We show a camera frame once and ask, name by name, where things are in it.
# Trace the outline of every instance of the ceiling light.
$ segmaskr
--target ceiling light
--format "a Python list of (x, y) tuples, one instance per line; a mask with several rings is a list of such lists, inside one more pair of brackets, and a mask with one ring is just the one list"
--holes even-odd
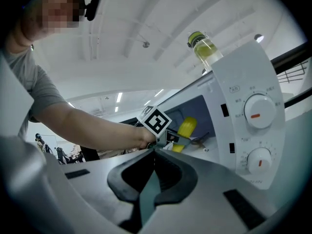
[(208, 73), (207, 69), (204, 68), (203, 71), (201, 72), (201, 75), (204, 76), (207, 73)]
[(119, 93), (118, 96), (117, 96), (117, 101), (116, 102), (120, 102), (121, 96), (122, 96), (122, 93)]
[(157, 95), (159, 95), (162, 91), (164, 91), (163, 89), (160, 90), (154, 97), (156, 97)]
[(261, 35), (261, 34), (256, 34), (254, 36), (254, 39), (257, 41), (257, 42), (261, 42), (263, 39), (264, 39), (264, 36)]

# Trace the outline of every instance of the man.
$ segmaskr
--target man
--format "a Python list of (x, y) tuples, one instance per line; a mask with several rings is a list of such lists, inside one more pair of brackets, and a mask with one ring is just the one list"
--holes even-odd
[(34, 98), (19, 136), (25, 137), (28, 120), (42, 122), (64, 139), (97, 150), (145, 148), (155, 137), (145, 128), (109, 122), (71, 107), (59, 94), (31, 53), (34, 41), (75, 27), (83, 17), (84, 0), (32, 0), (9, 33), (3, 54), (12, 71)]

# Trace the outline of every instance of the sleeve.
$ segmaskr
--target sleeve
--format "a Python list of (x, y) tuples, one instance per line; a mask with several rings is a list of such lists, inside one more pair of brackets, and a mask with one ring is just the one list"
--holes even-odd
[(34, 116), (41, 113), (46, 107), (55, 103), (66, 102), (59, 94), (59, 91), (46, 72), (40, 66), (38, 66), (38, 78), (36, 84), (30, 95), (34, 99), (34, 104), (29, 112), (30, 120), (33, 122), (38, 122)]

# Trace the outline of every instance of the black slot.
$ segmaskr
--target black slot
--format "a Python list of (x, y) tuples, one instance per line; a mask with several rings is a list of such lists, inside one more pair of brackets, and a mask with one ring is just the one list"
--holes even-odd
[(234, 143), (230, 143), (230, 154), (234, 154), (235, 153), (235, 145)]
[(71, 179), (71, 178), (80, 177), (82, 175), (89, 174), (89, 173), (90, 172), (87, 169), (82, 169), (82, 170), (78, 170), (78, 171), (74, 171), (70, 173), (65, 173), (65, 176), (68, 179)]
[(265, 221), (265, 218), (237, 190), (230, 190), (223, 194), (249, 230)]
[(229, 115), (229, 111), (228, 111), (228, 107), (226, 106), (226, 104), (222, 104), (221, 105), (221, 109), (222, 109), (222, 113), (224, 117), (228, 117)]

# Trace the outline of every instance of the yellow liquid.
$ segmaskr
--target yellow liquid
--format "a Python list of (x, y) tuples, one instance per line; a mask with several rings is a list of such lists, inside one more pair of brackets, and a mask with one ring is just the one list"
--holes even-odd
[(208, 71), (211, 70), (211, 64), (223, 57), (221, 52), (209, 39), (199, 41), (194, 47), (194, 53)]

